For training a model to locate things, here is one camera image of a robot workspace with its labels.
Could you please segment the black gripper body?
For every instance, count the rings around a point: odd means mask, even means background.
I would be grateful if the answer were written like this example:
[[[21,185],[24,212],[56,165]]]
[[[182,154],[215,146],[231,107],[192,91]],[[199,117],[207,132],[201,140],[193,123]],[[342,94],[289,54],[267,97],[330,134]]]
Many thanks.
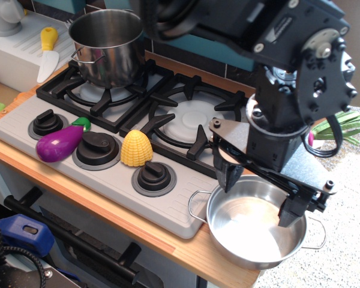
[[[287,198],[303,198],[305,211],[323,212],[332,194],[334,182],[324,178],[317,168],[304,166],[308,155],[331,158],[337,149],[314,149],[308,143],[310,126],[277,128],[271,124],[253,97],[246,103],[246,122],[214,118],[212,151],[222,149],[245,169],[287,193]]]

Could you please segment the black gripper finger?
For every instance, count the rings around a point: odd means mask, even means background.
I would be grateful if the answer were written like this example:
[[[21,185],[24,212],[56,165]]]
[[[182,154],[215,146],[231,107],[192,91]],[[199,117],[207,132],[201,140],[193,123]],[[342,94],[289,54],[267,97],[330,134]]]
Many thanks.
[[[241,177],[244,167],[222,149],[213,150],[213,155],[218,183],[228,193]]]
[[[280,227],[294,225],[305,214],[306,207],[307,203],[301,197],[287,198],[280,207],[278,225]]]

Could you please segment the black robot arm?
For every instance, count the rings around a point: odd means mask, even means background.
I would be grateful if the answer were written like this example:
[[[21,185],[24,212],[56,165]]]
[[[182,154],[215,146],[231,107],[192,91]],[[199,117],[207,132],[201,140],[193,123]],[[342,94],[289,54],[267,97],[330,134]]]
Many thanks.
[[[315,187],[282,170],[300,145],[320,158],[335,156],[342,145],[336,115],[348,112],[357,95],[344,12],[332,1],[131,1],[131,7],[155,41],[191,34],[259,65],[246,106],[249,131],[233,121],[209,125],[220,187],[230,191],[248,169],[283,189],[281,227],[324,210],[330,182]]]

